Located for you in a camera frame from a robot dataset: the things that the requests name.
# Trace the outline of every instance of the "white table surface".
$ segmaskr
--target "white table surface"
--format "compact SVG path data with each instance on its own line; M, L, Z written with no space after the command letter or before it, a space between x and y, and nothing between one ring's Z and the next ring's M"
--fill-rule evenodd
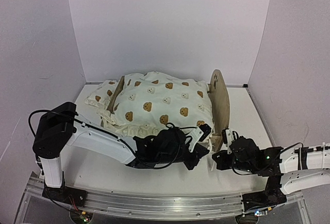
M96 108L84 103L97 85L85 85L76 100L77 111L94 123L101 123ZM240 135L253 138L260 149L271 146L254 104L244 88L228 88L230 98L229 127ZM82 148L69 147L61 152L66 185L106 192L158 195L197 196L247 193L263 190L267 178L239 176L231 170L210 170L210 155L188 171L183 163L164 170L134 169L105 155Z

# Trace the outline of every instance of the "wooden panel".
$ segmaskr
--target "wooden panel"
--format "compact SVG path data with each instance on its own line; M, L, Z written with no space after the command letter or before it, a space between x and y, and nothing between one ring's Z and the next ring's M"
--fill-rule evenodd
M227 87L220 70L214 70L211 83L209 97L212 102L212 114L214 120L214 129L216 135L213 135L211 141L214 149L218 152L222 147L221 131L229 126L230 104Z

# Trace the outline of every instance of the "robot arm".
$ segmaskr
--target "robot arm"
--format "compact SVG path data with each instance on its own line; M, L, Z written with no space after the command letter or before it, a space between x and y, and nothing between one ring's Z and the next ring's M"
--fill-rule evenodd
M268 177L264 191L243 194L246 213L274 207L287 201L286 195L330 184L330 143L314 147L272 147L260 150L252 139L230 129L222 132L227 150L212 156L217 169L232 169Z
M211 133L207 125L192 128L189 134L168 124L157 136L145 138L114 134L91 123L76 112L70 102L47 111L39 121L33 151L40 158L45 175L44 196L65 202L65 195L77 189L65 187L60 152L65 145L85 148L118 160L126 166L140 169L163 169L172 163L183 162L192 170L209 153L200 144ZM84 201L74 199L78 205Z

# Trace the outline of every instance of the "fabric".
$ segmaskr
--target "fabric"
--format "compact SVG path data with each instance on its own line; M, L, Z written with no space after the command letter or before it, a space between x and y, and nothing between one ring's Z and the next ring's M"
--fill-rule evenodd
M88 95L85 99L85 104L98 108L107 107L117 84L118 82L116 81L104 81L95 91Z
M142 127L166 129L168 122L179 127L207 123L213 129L207 92L205 82L193 79L182 80L160 72L130 74L125 76L124 88L115 100L114 114L106 110L99 114L107 125L125 127L131 134Z

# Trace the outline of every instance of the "white wall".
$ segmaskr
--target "white wall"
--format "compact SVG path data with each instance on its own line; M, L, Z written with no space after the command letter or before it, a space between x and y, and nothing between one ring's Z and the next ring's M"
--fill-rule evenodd
M329 3L270 0L249 88L279 146L330 142ZM313 223L329 223L330 186L304 195Z
M87 81L153 70L249 80L269 0L69 0Z
M0 0L2 224L13 223L32 170L39 172L28 114L75 100L84 83L68 0Z

